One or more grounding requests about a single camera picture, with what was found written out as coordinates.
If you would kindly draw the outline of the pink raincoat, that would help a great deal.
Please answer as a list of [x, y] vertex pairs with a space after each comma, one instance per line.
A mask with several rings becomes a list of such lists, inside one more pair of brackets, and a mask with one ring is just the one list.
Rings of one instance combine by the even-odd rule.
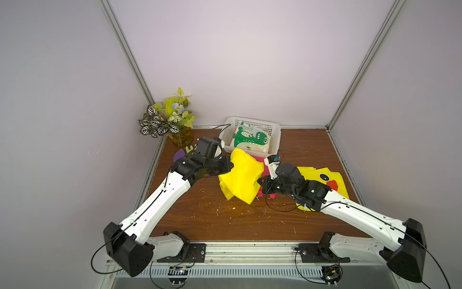
[[[263, 173], [262, 173], [261, 177], [265, 177], [267, 175], [270, 175], [270, 171], [268, 169], [268, 166], [264, 163], [265, 158], [263, 158], [263, 157], [255, 157], [255, 156], [253, 156], [253, 157], [254, 157], [254, 159], [256, 161], [263, 164]], [[258, 191], [258, 193], [256, 195], [256, 199], [259, 199], [260, 197], [263, 197], [262, 188], [259, 189], [259, 191]]]

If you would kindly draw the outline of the plain yellow raincoat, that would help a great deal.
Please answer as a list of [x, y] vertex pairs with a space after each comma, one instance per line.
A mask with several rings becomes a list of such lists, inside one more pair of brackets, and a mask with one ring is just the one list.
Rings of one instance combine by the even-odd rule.
[[237, 197], [251, 204], [261, 188], [257, 181], [263, 174], [264, 165], [242, 149], [233, 150], [231, 163], [234, 165], [232, 170], [218, 177], [220, 189], [228, 201]]

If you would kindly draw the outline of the dinosaur print raincoat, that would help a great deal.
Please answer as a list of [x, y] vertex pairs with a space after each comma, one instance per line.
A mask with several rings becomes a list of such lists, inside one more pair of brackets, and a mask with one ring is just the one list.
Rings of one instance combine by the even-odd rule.
[[265, 131], [241, 122], [234, 133], [231, 144], [234, 148], [268, 153], [271, 137]]

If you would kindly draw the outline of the white plastic basket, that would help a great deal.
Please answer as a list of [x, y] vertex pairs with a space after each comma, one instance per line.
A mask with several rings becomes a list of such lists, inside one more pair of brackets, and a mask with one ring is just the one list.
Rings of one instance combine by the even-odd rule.
[[279, 150], [281, 127], [272, 122], [232, 116], [220, 133], [223, 149], [231, 153], [242, 149], [254, 157], [266, 158]]

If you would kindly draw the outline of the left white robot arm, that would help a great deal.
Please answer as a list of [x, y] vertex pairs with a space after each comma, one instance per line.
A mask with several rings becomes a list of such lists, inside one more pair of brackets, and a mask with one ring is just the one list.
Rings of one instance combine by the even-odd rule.
[[151, 262], [163, 258], [190, 256], [190, 240], [175, 231], [150, 238], [172, 205], [197, 181], [229, 173], [229, 155], [223, 154], [223, 141], [202, 137], [190, 153], [176, 160], [158, 188], [126, 219], [109, 223], [103, 230], [104, 248], [129, 276], [139, 275]]

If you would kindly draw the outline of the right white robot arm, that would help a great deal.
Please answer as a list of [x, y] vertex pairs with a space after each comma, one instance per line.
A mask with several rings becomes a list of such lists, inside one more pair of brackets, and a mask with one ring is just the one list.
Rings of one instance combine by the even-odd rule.
[[327, 184], [305, 179], [297, 167], [282, 164], [276, 155], [265, 159], [265, 165], [269, 175], [257, 181], [264, 194], [289, 196], [297, 208], [333, 216], [363, 231], [383, 245], [379, 256], [393, 273], [411, 282], [423, 281], [427, 243], [419, 221], [403, 222], [368, 209]]

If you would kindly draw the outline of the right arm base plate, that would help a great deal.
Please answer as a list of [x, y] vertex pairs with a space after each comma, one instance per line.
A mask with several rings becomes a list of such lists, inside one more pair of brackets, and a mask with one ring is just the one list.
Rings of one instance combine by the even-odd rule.
[[299, 244], [299, 254], [303, 263], [350, 263], [349, 257], [341, 258], [337, 256], [327, 245], [315, 243]]

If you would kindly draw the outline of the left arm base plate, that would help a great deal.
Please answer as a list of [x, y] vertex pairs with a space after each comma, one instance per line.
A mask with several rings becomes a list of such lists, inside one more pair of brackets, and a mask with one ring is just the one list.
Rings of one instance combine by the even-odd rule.
[[184, 244], [176, 256], [167, 256], [156, 260], [158, 263], [204, 263], [206, 256], [206, 243]]

